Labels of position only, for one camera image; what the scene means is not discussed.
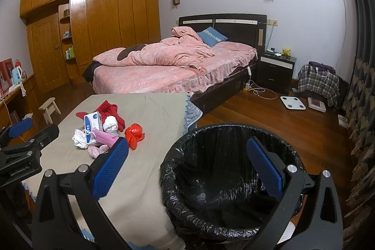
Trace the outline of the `plaid bag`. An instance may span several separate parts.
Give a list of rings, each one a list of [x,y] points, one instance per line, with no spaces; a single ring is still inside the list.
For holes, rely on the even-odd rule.
[[[309,62],[298,72],[298,91],[319,94],[329,107],[336,107],[339,99],[339,77],[333,67]]]

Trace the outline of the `dark wooden headboard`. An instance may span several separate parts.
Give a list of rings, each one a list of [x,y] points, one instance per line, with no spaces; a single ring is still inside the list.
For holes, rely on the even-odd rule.
[[[191,27],[195,32],[212,27],[231,42],[240,42],[257,49],[260,55],[266,49],[267,22],[266,15],[249,13],[216,13],[179,18],[179,26]]]

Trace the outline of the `white bathroom scale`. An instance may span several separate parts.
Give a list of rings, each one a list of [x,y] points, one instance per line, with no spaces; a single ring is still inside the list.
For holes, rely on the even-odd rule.
[[[284,104],[284,106],[289,110],[305,110],[306,109],[305,105],[299,98],[281,96],[280,100]]]

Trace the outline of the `red plastic bag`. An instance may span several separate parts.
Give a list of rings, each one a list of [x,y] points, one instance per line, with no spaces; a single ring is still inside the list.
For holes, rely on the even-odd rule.
[[[145,138],[145,133],[143,132],[142,126],[134,123],[125,129],[125,138],[128,142],[128,146],[135,150],[137,148],[138,142],[141,142]]]

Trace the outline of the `small white stool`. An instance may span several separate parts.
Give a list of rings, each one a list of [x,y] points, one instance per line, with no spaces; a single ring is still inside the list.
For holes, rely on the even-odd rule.
[[[56,112],[58,115],[61,115],[61,111],[56,104],[55,97],[51,97],[45,101],[40,107],[39,110],[43,114],[45,122],[47,124],[53,124],[52,114]]]

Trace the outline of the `wooden wardrobe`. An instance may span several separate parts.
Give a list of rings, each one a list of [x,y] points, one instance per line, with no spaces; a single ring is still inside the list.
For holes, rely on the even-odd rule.
[[[42,93],[79,82],[93,57],[158,42],[158,0],[20,0],[32,69]]]

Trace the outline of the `pink duvet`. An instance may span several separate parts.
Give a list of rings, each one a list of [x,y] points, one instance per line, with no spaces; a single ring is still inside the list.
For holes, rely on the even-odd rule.
[[[109,67],[158,65],[200,69],[204,59],[213,56],[213,49],[191,27],[173,27],[172,36],[160,42],[110,49],[93,61]]]

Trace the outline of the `white tissue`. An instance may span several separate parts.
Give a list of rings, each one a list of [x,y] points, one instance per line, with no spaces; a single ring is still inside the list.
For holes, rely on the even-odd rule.
[[[95,135],[86,129],[75,129],[72,140],[74,146],[80,149],[87,149],[90,145],[95,145],[97,143]]]

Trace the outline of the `yellow plush toy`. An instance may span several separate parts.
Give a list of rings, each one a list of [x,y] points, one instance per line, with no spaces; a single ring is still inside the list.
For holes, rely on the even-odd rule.
[[[291,50],[290,48],[283,48],[281,51],[281,55],[285,57],[291,57]]]

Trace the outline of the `wooden desk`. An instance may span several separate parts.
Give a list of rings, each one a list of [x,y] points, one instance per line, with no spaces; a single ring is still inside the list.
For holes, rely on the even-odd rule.
[[[20,88],[7,94],[1,101],[1,129],[17,123],[16,119],[22,120],[27,114],[32,114],[32,127],[10,141],[10,145],[17,145],[28,140],[39,131],[39,121],[42,114],[39,110],[40,92],[34,74],[23,82],[26,96],[22,95]]]

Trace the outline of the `pink cloth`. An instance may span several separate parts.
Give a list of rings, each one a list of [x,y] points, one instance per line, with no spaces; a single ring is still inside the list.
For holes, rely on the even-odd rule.
[[[92,130],[90,135],[93,136],[94,140],[89,142],[87,151],[93,159],[107,153],[119,139],[118,134],[106,133],[98,129]]]

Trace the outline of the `dark patterned curtain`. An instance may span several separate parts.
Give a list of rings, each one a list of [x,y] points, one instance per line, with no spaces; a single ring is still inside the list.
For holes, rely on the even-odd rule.
[[[346,201],[345,244],[374,235],[374,0],[355,0],[356,57],[345,111],[355,159],[354,184]]]

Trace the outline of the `blue pillow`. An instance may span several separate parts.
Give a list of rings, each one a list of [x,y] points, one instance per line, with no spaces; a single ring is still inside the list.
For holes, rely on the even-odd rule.
[[[209,47],[214,47],[216,44],[220,42],[227,41],[228,38],[222,35],[213,27],[209,27],[201,32],[198,33],[201,40]]]

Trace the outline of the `red fleece cloth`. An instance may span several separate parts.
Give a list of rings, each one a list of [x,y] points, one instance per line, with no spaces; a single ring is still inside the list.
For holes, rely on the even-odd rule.
[[[105,131],[112,126],[117,127],[118,131],[123,131],[125,129],[126,123],[118,114],[118,105],[111,104],[105,100],[92,112],[96,111],[98,111],[102,117],[102,131]],[[76,117],[83,119],[84,115],[92,112],[76,112]]]

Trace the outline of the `beige table cloth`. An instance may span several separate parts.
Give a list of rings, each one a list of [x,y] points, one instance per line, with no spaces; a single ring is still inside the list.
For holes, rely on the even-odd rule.
[[[184,249],[164,206],[160,166],[171,146],[200,117],[186,93],[94,94],[81,102],[59,125],[59,136],[41,152],[43,171],[71,173],[94,158],[72,137],[84,122],[78,112],[92,112],[108,101],[118,108],[126,126],[138,124],[144,139],[129,149],[106,196],[99,204],[122,238],[133,249]]]

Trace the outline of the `white booklet on floor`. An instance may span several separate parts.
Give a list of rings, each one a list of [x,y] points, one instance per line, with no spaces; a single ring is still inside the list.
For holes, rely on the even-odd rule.
[[[348,129],[348,120],[346,117],[342,116],[342,115],[338,115],[338,123],[341,127],[344,127],[346,129]]]

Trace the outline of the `bed with pink sheet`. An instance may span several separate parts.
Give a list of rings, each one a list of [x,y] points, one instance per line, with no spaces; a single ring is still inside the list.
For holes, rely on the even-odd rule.
[[[202,68],[176,66],[128,66],[95,69],[92,86],[97,94],[187,93],[207,114],[245,87],[246,68],[257,60],[255,48],[237,42],[212,47],[215,56]]]

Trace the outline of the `white blue cotton pad box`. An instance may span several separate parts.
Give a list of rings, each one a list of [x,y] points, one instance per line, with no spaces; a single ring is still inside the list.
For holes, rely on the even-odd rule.
[[[93,131],[94,129],[102,131],[102,117],[98,111],[86,114],[83,117],[84,128],[86,131]]]

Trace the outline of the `black lined trash bin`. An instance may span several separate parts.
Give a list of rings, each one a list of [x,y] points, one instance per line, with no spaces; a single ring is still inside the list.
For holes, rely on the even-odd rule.
[[[285,165],[306,168],[295,149],[274,133],[246,124],[214,124],[178,139],[160,166],[162,200],[187,245],[250,240],[276,209],[247,155],[252,137]]]

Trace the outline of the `red white scale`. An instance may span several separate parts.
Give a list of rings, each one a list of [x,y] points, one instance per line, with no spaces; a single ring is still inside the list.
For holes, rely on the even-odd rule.
[[[316,98],[308,97],[308,107],[322,113],[326,112],[325,103],[323,103],[323,101],[319,101]]]

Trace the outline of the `red picture frame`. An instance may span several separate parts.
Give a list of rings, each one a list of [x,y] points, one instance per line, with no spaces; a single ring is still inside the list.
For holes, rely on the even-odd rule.
[[[5,93],[12,86],[13,61],[11,58],[1,61],[1,90]]]

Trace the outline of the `black white nightstand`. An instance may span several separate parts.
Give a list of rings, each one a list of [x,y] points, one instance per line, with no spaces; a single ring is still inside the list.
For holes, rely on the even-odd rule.
[[[257,84],[277,93],[289,94],[297,58],[264,53],[259,57]]]

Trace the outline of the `blue electric kettle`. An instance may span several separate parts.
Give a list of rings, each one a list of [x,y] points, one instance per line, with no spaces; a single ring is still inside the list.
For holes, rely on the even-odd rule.
[[[18,84],[22,81],[22,68],[21,66],[17,66],[12,70],[12,79],[13,79],[13,84]]]

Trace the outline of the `black clothes on bed end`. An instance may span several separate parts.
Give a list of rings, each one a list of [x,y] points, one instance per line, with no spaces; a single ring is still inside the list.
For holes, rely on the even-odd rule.
[[[87,66],[85,71],[82,74],[82,77],[85,79],[86,82],[92,83],[94,81],[94,72],[95,69],[102,66],[100,62],[93,61],[92,63]]]

